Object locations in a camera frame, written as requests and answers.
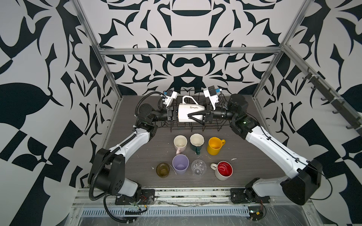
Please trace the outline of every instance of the black cable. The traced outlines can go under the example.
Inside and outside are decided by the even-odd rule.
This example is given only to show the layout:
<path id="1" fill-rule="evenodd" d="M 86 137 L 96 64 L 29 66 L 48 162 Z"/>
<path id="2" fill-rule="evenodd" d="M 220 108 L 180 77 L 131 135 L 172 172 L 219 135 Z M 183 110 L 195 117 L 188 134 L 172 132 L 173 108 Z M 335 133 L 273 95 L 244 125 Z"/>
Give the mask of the black cable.
<path id="1" fill-rule="evenodd" d="M 119 218 L 116 218 L 115 216 L 113 216 L 111 214 L 111 212 L 109 211 L 108 207 L 107 207 L 107 202 L 106 202 L 106 198 L 110 196 L 110 194 L 106 194 L 103 198 L 103 206 L 104 206 L 104 209 L 106 210 L 107 214 L 109 215 L 110 218 L 112 218 L 113 220 L 119 222 L 119 223 L 133 223 L 136 221 L 136 219 L 134 219 L 133 221 L 129 221 L 129 220 L 123 220 L 123 219 L 119 219 Z M 132 215 L 138 215 L 138 214 L 141 214 L 141 213 L 144 213 L 147 211 L 147 207 L 146 209 L 142 210 L 142 211 L 139 211 L 139 212 L 132 212 L 132 211 L 125 211 L 125 214 L 126 213 L 129 213 L 129 214 L 132 214 Z"/>
<path id="2" fill-rule="evenodd" d="M 261 203 L 261 205 L 263 206 L 263 217 L 260 219 L 263 219 L 266 216 L 266 208 L 263 203 Z"/>
<path id="3" fill-rule="evenodd" d="M 137 106 L 136 106 L 136 109 L 135 109 L 135 115 L 136 117 L 138 116 L 138 108 L 139 106 L 141 105 L 141 103 L 149 96 L 151 96 L 152 94 L 161 94 L 163 95 L 163 93 L 161 92 L 158 92 L 158 91 L 153 91 L 153 92 L 150 92 L 149 94 L 145 95 L 144 97 L 142 97 L 142 99 L 138 102 Z"/>
<path id="4" fill-rule="evenodd" d="M 225 95 L 221 92 L 221 94 L 223 95 L 223 97 L 224 97 L 224 100 L 226 101 L 226 103 L 229 103 L 227 100 L 226 100 L 226 97 L 225 97 Z"/>
<path id="5" fill-rule="evenodd" d="M 222 106 L 223 100 L 221 99 L 221 94 L 218 95 L 218 98 L 219 98 L 219 102 L 217 103 L 217 106 Z"/>
<path id="6" fill-rule="evenodd" d="M 331 181 L 329 180 L 329 178 L 327 178 L 323 173 L 321 173 L 321 172 L 319 172 L 318 170 L 316 170 L 315 168 L 313 168 L 313 167 L 314 167 L 313 165 L 312 165 L 313 167 L 310 167 L 310 166 L 308 166 L 307 164 L 305 164 L 304 162 L 300 161 L 298 158 L 295 158 L 295 157 L 294 157 L 292 154 L 290 154 L 289 152 L 287 152 L 287 151 L 286 151 L 284 148 L 282 148 L 279 144 L 277 144 L 275 141 L 273 141 L 273 140 L 271 139 L 271 137 L 268 137 L 268 136 L 266 135 L 266 133 L 265 133 L 264 130 L 263 130 L 263 127 L 260 125 L 260 123 L 259 123 L 258 120 L 255 118 L 255 116 L 253 116 L 253 115 L 251 115 L 251 114 L 249 114 L 249 113 L 247 113 L 247 114 L 250 115 L 251 117 L 253 117 L 253 118 L 256 120 L 256 122 L 259 124 L 262 132 L 263 132 L 264 135 L 267 137 L 267 140 L 272 141 L 274 144 L 278 145 L 281 149 L 283 149 L 287 154 L 289 154 L 293 159 L 295 159 L 296 161 L 300 162 L 301 164 L 303 164 L 303 165 L 311 168 L 312 170 L 315 170 L 317 173 L 320 173 L 322 176 L 325 177 L 325 179 L 327 179 L 327 181 L 328 181 L 329 184 L 331 185 L 331 192 L 329 193 L 329 195 L 328 195 L 326 198 L 323 198 L 323 199 L 312 199 L 312 198 L 310 198 L 310 199 L 312 199 L 312 200 L 326 200 L 326 199 L 328 199 L 328 198 L 332 195 L 332 192 L 333 192 L 333 186 L 332 186 L 332 183 L 331 183 Z"/>
<path id="7" fill-rule="evenodd" d="M 120 146 L 123 147 L 125 146 L 128 142 L 130 142 L 133 138 L 136 137 L 136 134 L 133 134 L 133 136 L 131 136 L 129 139 L 127 139 L 125 142 L 123 142 Z M 111 160 L 111 158 L 115 155 L 115 153 L 121 149 L 120 147 L 116 147 L 111 153 L 109 153 L 102 161 L 102 163 L 99 165 L 96 173 L 94 174 L 92 180 L 90 181 L 90 185 L 89 185 L 89 199 L 92 201 L 95 201 L 97 199 L 100 199 L 101 197 L 105 196 L 107 193 L 103 192 L 100 195 L 97 196 L 93 196 L 93 191 L 94 191 L 94 186 L 96 184 L 97 178 L 99 173 L 102 171 L 102 169 L 104 168 L 104 166 Z"/>
<path id="8" fill-rule="evenodd" d="M 162 110 L 162 109 L 165 107 L 165 105 L 163 104 L 162 99 L 163 99 L 163 97 L 161 97 L 161 98 L 159 99 L 159 101 L 158 101 L 158 107 L 159 107 L 160 110 Z"/>

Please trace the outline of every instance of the black motor housing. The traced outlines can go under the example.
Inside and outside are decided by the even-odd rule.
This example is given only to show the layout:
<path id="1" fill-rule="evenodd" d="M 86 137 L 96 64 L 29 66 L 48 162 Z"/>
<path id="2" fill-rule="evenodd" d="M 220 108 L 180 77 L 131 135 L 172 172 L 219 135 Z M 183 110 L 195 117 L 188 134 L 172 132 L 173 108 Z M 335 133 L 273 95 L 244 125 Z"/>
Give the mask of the black motor housing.
<path id="1" fill-rule="evenodd" d="M 243 95 L 233 94 L 230 96 L 227 108 L 228 111 L 243 115 L 248 109 L 248 102 L 245 100 L 245 97 Z"/>
<path id="2" fill-rule="evenodd" d="M 316 159 L 290 180 L 281 183 L 283 192 L 292 202 L 304 205 L 320 187 L 322 164 Z"/>

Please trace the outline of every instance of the black bracket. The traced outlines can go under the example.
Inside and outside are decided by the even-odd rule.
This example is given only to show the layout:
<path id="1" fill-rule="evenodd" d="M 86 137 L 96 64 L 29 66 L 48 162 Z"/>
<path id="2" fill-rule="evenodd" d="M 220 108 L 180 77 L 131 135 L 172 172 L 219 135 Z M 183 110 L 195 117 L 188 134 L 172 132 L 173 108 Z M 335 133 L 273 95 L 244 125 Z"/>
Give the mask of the black bracket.
<path id="1" fill-rule="evenodd" d="M 149 202 L 153 202 L 155 199 L 154 189 L 142 189 L 141 202 L 142 205 L 147 205 Z"/>
<path id="2" fill-rule="evenodd" d="M 147 205 L 149 201 L 153 201 L 155 197 L 155 190 L 154 189 L 141 189 L 138 186 L 136 193 L 134 196 L 129 197 L 126 195 L 117 196 L 115 199 L 116 205 L 129 205 L 132 202 L 138 202 L 140 205 Z"/>
<path id="3" fill-rule="evenodd" d="M 216 95 L 215 86 L 210 86 L 210 87 L 208 88 L 208 90 L 209 90 L 209 93 L 210 93 L 210 96 L 211 96 L 211 97 L 214 96 L 214 95 Z"/>
<path id="4" fill-rule="evenodd" d="M 259 197 L 253 190 L 252 186 L 255 181 L 259 180 L 260 178 L 254 178 L 252 181 L 250 181 L 245 188 L 232 188 L 230 189 L 231 197 L 230 200 L 234 204 L 240 204 L 240 203 L 250 203 L 250 202 L 256 202 L 260 203 L 262 201 L 263 203 L 269 203 L 270 197 L 264 196 Z"/>
<path id="5" fill-rule="evenodd" d="M 174 114 L 173 106 L 166 107 L 167 110 L 167 121 L 176 121 L 177 114 Z"/>
<path id="6" fill-rule="evenodd" d="M 208 111 L 207 110 L 203 110 L 203 111 L 198 111 L 198 112 L 194 112 L 194 113 L 190 113 L 187 116 L 189 117 L 189 119 L 195 120 L 196 122 L 200 123 L 201 125 L 205 125 L 205 121 L 201 121 L 197 118 L 194 117 L 194 115 L 202 115 L 202 118 L 204 119 L 205 116 L 203 114 L 206 114 Z"/>

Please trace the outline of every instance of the red mug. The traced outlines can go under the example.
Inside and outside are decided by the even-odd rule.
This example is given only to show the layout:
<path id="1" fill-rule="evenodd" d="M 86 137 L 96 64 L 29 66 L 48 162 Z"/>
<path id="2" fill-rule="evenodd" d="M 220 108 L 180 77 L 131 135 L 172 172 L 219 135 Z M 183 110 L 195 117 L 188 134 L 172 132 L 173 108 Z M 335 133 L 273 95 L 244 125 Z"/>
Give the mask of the red mug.
<path id="1" fill-rule="evenodd" d="M 212 163 L 210 167 L 215 170 L 215 176 L 219 180 L 228 179 L 233 172 L 231 164 L 226 161 L 221 161 L 218 164 Z"/>

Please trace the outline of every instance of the brown glass cup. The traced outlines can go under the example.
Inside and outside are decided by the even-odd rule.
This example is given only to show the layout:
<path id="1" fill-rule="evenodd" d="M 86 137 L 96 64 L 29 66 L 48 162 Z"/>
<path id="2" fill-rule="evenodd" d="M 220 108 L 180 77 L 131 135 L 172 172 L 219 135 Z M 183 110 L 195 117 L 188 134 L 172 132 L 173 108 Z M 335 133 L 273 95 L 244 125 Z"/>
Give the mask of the brown glass cup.
<path id="1" fill-rule="evenodd" d="M 156 173 L 159 177 L 161 178 L 165 178 L 168 176 L 168 174 L 170 173 L 170 166 L 163 162 L 160 163 L 157 167 L 156 167 Z"/>

